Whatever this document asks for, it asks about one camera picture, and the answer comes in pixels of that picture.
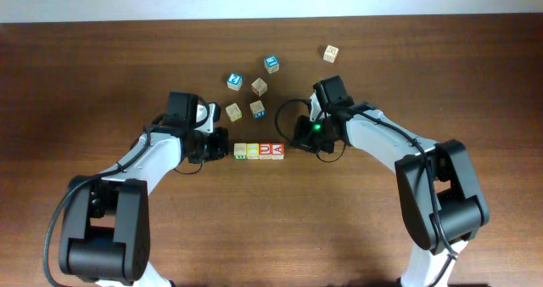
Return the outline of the green edged wooden block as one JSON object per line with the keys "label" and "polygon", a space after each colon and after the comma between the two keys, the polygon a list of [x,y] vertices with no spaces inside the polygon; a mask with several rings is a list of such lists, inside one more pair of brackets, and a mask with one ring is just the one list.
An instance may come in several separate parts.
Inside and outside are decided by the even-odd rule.
{"label": "green edged wooden block", "polygon": [[235,143],[233,145],[233,155],[236,160],[246,160],[247,159],[247,144]]}

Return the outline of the red letter U block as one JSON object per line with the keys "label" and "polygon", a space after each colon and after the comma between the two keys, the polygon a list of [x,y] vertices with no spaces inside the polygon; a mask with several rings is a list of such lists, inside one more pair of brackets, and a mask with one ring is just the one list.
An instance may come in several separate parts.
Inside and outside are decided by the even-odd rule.
{"label": "red letter U block", "polygon": [[270,143],[259,144],[259,159],[270,160],[272,158],[272,145]]}

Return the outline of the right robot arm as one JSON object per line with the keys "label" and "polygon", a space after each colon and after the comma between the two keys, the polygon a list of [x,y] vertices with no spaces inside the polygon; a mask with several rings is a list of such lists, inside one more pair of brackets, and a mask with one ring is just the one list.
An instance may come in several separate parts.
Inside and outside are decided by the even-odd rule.
{"label": "right robot arm", "polygon": [[396,177],[403,223],[413,241],[399,286],[446,286],[459,253],[490,220],[465,145],[439,143],[392,122],[377,107],[356,104],[340,76],[322,80],[304,102],[293,147],[331,154],[336,142],[364,151]]}

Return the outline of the red letter A block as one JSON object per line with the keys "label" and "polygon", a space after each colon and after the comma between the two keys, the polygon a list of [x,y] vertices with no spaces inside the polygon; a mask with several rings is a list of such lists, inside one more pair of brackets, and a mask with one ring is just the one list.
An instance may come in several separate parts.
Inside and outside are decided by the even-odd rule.
{"label": "red letter A block", "polygon": [[271,144],[271,158],[273,160],[283,160],[285,155],[285,147],[283,143]]}

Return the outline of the yellow top wooden block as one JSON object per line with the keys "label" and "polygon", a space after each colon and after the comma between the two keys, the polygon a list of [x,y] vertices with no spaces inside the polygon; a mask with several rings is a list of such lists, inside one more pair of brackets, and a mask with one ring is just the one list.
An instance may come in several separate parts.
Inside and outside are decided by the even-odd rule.
{"label": "yellow top wooden block", "polygon": [[247,143],[246,155],[249,160],[258,160],[260,158],[260,145],[258,143]]}

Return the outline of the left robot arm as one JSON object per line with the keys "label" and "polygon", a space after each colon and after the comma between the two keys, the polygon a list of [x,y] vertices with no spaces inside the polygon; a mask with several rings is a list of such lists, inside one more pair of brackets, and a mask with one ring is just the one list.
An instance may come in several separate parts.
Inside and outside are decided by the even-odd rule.
{"label": "left robot arm", "polygon": [[228,154],[220,116],[219,104],[172,92],[167,111],[144,126],[126,155],[74,177],[50,222],[62,223],[60,271],[98,286],[172,286],[149,260],[148,197],[184,161],[202,166]]}

